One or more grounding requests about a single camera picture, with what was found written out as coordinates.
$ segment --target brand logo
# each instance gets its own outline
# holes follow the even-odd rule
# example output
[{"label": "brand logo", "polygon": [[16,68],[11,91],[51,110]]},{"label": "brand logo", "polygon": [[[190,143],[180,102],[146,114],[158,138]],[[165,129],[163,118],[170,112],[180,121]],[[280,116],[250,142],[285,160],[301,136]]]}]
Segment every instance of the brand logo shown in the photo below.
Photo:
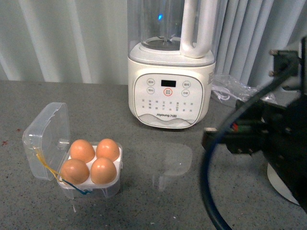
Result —
[{"label": "brand logo", "polygon": [[177,115],[173,114],[157,114],[157,116],[177,117]]}]

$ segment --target red mark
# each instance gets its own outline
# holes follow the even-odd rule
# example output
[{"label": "red mark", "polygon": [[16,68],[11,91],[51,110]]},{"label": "red mark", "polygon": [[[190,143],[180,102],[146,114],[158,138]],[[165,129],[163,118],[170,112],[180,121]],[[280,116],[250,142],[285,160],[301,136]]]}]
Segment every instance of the red mark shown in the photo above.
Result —
[{"label": "red mark", "polygon": [[233,123],[233,124],[232,124],[232,129],[233,129],[233,131],[236,133],[236,132],[239,131],[239,126],[238,126],[236,123]]},{"label": "red mark", "polygon": [[9,140],[3,141],[2,146],[7,145]]}]

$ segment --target brown egg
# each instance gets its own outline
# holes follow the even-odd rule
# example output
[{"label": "brown egg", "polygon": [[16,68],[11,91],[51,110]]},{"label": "brown egg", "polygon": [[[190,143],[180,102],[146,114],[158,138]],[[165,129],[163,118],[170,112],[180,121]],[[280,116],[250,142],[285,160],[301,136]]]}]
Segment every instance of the brown egg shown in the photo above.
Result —
[{"label": "brown egg", "polygon": [[117,175],[114,163],[107,158],[98,158],[91,167],[91,178],[94,184],[108,184]]},{"label": "brown egg", "polygon": [[86,140],[76,140],[71,145],[71,158],[79,159],[85,163],[90,162],[95,157],[95,150],[90,142]]},{"label": "brown egg", "polygon": [[108,158],[111,161],[116,161],[119,157],[119,148],[117,143],[111,139],[103,139],[99,142],[96,149],[97,158]]},{"label": "brown egg", "polygon": [[60,171],[64,180],[72,184],[82,184],[90,176],[90,171],[82,160],[69,159],[64,162]]}]

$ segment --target black cable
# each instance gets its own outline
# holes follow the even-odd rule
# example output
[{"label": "black cable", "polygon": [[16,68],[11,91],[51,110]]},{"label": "black cable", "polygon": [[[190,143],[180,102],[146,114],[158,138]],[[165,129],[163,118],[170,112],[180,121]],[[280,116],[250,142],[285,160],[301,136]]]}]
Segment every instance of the black cable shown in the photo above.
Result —
[{"label": "black cable", "polygon": [[307,64],[307,61],[306,61],[306,49],[307,49],[307,44],[306,44],[306,39],[307,39],[307,36],[304,37],[302,39],[302,63],[301,63],[301,96],[303,96],[303,94],[305,94],[306,92],[306,73],[305,73],[305,70],[307,69],[306,67],[306,64]]},{"label": "black cable", "polygon": [[296,70],[299,61],[297,58],[291,59],[290,65],[283,69],[271,84],[263,88],[253,97],[251,97],[246,103],[244,103],[240,108],[234,111],[220,126],[219,132],[216,134],[214,140],[206,144],[206,152],[204,153],[201,172],[200,172],[200,185],[201,185],[201,196],[207,213],[217,230],[231,230],[230,226],[223,219],[212,198],[209,185],[209,166],[214,153],[216,145],[221,141],[225,132],[229,127],[238,120],[241,115],[247,111],[254,103],[260,100],[262,97],[268,93],[274,91],[278,86],[280,86],[285,80],[287,80],[292,72]]}]

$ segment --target plastic bag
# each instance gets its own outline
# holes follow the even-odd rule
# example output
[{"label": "plastic bag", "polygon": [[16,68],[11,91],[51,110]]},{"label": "plastic bag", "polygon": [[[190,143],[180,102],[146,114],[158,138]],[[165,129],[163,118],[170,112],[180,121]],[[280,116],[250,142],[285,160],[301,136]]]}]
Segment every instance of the plastic bag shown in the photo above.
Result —
[{"label": "plastic bag", "polygon": [[[211,97],[220,101],[222,104],[235,108],[236,100],[246,102],[260,89],[261,88],[249,87],[230,75],[216,74],[212,83]],[[273,93],[267,94],[262,100],[277,104]]]}]

